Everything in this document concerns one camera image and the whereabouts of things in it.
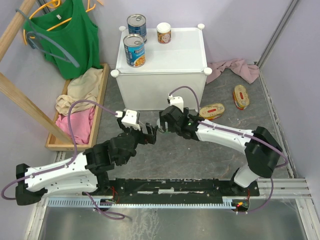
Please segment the blue can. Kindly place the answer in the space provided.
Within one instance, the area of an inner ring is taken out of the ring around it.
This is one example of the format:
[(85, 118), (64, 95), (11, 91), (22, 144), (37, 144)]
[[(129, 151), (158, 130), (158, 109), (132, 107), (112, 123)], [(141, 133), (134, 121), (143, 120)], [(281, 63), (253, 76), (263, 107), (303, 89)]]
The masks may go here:
[(123, 39), (126, 62), (129, 66), (137, 68), (146, 62), (144, 39), (139, 34), (129, 34)]
[(146, 17), (142, 14), (132, 14), (127, 18), (129, 34), (142, 36), (144, 43), (147, 42)]

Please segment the orange can white lid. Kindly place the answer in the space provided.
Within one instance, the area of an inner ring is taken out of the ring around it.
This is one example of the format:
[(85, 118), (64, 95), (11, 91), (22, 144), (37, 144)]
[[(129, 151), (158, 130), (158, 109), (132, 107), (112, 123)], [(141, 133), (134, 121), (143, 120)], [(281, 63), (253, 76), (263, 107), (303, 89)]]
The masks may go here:
[(156, 27), (157, 40), (160, 44), (168, 44), (171, 41), (171, 25), (167, 22), (161, 22)]

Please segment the green can white lid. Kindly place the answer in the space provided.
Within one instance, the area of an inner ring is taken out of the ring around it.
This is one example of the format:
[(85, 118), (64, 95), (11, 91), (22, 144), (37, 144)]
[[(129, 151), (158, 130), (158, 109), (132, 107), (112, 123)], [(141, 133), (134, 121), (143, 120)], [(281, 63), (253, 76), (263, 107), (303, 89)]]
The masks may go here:
[(157, 119), (156, 124), (157, 124), (157, 130), (158, 130), (160, 133), (164, 134), (164, 133), (167, 131), (167, 129), (166, 129), (167, 124), (164, 123), (165, 127), (163, 127), (163, 126), (161, 125), (161, 120), (160, 120), (159, 118)]

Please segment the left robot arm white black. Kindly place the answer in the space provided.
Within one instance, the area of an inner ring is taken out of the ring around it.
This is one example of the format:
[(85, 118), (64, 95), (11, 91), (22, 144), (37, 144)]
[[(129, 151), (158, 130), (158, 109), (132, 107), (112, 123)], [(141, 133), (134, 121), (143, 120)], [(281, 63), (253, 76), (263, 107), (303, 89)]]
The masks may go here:
[(88, 148), (83, 153), (74, 155), (73, 158), (61, 165), (50, 167), (43, 166), (40, 169), (32, 169), (22, 163), (16, 166), (16, 177), (27, 177), (35, 181), (44, 181), (48, 177), (74, 177), (76, 174), (90, 173), (93, 175), (102, 174), (114, 169), (114, 166), (127, 164), (131, 157), (137, 152), (137, 145), (155, 144), (157, 127), (146, 123), (147, 133), (142, 127), (130, 126), (122, 118), (117, 119), (122, 133), (103, 143)]

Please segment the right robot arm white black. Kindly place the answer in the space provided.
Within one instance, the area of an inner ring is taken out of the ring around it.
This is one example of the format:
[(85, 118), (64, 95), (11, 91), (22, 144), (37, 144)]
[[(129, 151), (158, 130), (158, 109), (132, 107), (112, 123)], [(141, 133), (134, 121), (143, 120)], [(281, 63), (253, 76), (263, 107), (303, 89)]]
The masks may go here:
[(229, 183), (236, 196), (247, 191), (259, 178), (270, 179), (283, 150), (264, 127), (255, 130), (237, 129), (192, 115), (187, 108), (171, 105), (159, 112), (158, 126), (164, 132), (175, 133), (186, 140), (210, 142), (234, 149), (245, 155), (247, 163), (239, 168)]

